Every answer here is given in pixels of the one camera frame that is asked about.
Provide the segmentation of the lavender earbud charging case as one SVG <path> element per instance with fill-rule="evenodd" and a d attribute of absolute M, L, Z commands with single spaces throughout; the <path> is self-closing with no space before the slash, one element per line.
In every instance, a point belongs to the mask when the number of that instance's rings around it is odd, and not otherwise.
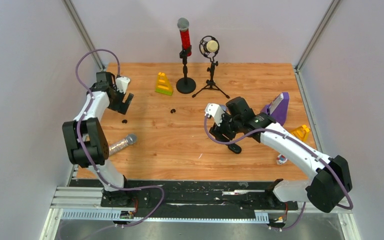
<path fill-rule="evenodd" d="M 220 107 L 223 109 L 223 111 L 227 111 L 227 107 L 225 105 L 220 105 Z"/>

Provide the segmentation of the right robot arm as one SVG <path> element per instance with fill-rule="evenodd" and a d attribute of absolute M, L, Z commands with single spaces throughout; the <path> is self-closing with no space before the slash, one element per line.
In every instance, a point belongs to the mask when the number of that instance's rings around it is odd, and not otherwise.
<path fill-rule="evenodd" d="M 286 157 L 307 176 L 308 180 L 281 180 L 275 184 L 265 195 L 270 208 L 278 209 L 289 201 L 310 202 L 324 213 L 336 207 L 354 208 L 348 161 L 341 155 L 331 157 L 307 145 L 269 114 L 255 113 L 243 97 L 235 97 L 226 105 L 208 103 L 204 123 L 208 138 L 226 145 L 233 153 L 241 153 L 239 141 L 252 138 Z"/>

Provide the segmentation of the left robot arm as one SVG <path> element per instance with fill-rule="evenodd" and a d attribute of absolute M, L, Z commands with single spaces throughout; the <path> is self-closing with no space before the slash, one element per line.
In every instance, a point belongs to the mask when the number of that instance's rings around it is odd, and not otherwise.
<path fill-rule="evenodd" d="M 80 113 L 62 125 L 69 161 L 86 168 L 103 184 L 101 205 L 129 206 L 133 193 L 125 188 L 126 177 L 110 161 L 110 146 L 100 120 L 106 109 L 126 114 L 134 95 L 127 93 L 130 78 L 102 71 L 86 89 L 86 102 Z"/>

